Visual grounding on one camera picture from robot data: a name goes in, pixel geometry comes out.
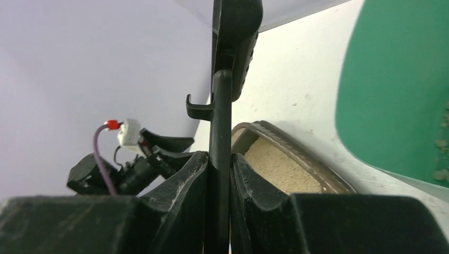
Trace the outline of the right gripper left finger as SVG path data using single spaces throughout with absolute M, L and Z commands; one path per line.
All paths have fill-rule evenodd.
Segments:
M 208 155 L 146 196 L 35 196 L 1 207 L 1 253 L 201 253 Z

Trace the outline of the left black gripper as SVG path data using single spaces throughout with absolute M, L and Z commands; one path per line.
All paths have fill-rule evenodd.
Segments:
M 191 158 L 186 150 L 194 143 L 191 137 L 167 137 L 143 128 L 140 130 L 139 147 L 151 166 L 164 178 L 177 173 Z

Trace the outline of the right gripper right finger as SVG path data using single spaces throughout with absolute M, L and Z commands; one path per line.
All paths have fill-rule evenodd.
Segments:
M 448 253 L 420 201 L 405 196 L 285 194 L 232 156 L 233 253 Z

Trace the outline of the dark plastic litter tray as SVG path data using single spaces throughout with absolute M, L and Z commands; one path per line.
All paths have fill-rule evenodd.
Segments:
M 322 188 L 322 193 L 354 194 L 356 190 L 339 174 L 325 164 L 298 140 L 267 121 L 242 122 L 232 130 L 231 145 L 234 153 L 244 154 L 259 138 L 276 146 L 298 163 Z

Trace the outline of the black slotted litter scoop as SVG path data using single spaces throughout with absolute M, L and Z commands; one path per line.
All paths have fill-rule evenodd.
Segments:
M 262 20 L 262 1 L 213 2 L 210 104 L 186 99 L 189 117 L 210 122 L 204 253 L 229 250 L 231 105 L 241 95 Z

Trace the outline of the green plastic bin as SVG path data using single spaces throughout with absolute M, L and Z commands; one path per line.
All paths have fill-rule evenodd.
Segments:
M 360 161 L 427 192 L 448 102 L 448 1 L 365 1 L 343 63 L 336 130 Z

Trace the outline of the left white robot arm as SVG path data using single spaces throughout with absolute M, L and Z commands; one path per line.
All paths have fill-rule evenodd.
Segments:
M 108 183 L 119 195 L 137 195 L 159 176 L 168 179 L 187 163 L 194 143 L 191 137 L 166 137 L 143 128 L 137 139 L 137 155 L 115 168 L 95 154 L 86 155 L 69 172 L 67 187 L 79 195 L 108 195 Z

